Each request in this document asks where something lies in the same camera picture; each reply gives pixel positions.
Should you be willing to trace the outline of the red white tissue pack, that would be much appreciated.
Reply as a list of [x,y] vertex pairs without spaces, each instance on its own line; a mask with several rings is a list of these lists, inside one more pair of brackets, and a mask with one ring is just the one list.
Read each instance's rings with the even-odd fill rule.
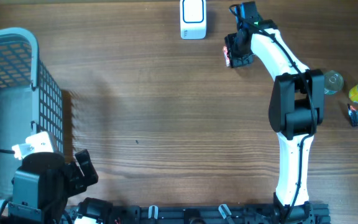
[[228,49],[226,46],[223,47],[223,55],[224,55],[224,60],[226,63],[226,67],[230,67],[231,63],[230,63],[230,58],[228,56]]

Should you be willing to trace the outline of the green tin can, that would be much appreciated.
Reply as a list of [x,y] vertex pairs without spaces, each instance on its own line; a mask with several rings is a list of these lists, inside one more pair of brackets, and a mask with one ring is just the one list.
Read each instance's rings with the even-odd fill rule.
[[334,70],[328,71],[324,74],[324,94],[333,95],[342,90],[344,80],[342,75]]

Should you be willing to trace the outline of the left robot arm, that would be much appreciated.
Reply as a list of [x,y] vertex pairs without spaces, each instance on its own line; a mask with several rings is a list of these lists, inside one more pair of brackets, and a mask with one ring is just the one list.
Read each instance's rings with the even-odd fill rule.
[[68,198],[98,182],[89,152],[82,150],[75,157],[66,163],[54,152],[26,156],[14,174],[9,223],[59,223]]

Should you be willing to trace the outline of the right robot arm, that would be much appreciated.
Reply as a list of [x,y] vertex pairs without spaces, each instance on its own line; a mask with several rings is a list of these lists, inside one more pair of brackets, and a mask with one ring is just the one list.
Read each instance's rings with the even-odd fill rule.
[[226,65],[239,68],[258,57],[273,79],[268,121],[280,148],[279,179],[272,222],[313,220],[307,189],[308,159],[324,113],[324,76],[300,62],[284,43],[277,25],[264,20],[253,1],[233,4],[237,31],[225,37]]

